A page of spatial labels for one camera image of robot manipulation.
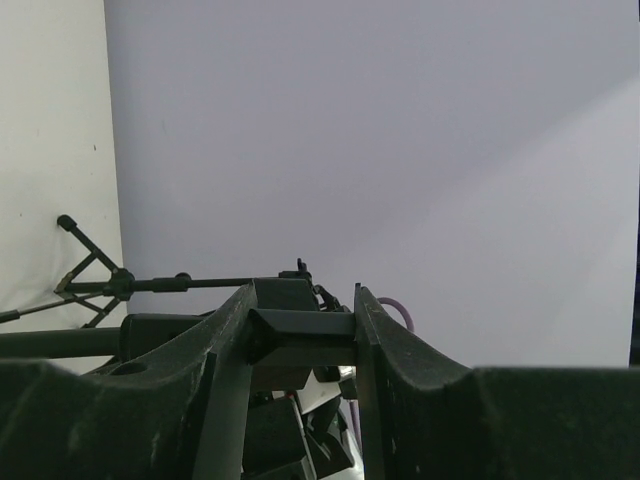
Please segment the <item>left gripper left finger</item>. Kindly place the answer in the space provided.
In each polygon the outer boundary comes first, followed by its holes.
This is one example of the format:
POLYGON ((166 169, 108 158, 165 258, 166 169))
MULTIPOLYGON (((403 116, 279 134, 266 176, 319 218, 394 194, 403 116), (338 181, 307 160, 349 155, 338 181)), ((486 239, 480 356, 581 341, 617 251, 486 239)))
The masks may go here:
POLYGON ((106 375, 1 364, 5 479, 237 479, 251 382, 247 285, 106 375))

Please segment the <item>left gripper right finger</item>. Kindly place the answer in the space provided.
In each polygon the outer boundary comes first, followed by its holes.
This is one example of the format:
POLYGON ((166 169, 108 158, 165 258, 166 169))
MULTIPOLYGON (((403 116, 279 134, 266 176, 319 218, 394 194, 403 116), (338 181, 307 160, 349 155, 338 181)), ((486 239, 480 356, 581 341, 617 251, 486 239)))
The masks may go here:
POLYGON ((635 368, 467 368, 354 296, 369 479, 635 479, 635 368))

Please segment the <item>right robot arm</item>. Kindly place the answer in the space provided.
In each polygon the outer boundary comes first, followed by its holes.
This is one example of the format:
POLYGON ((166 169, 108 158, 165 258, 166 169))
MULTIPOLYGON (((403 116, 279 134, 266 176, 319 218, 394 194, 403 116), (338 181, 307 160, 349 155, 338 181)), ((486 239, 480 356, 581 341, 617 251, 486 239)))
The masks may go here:
POLYGON ((355 391, 355 319, 344 308, 250 311, 253 366, 244 479, 359 479, 341 405, 355 391))

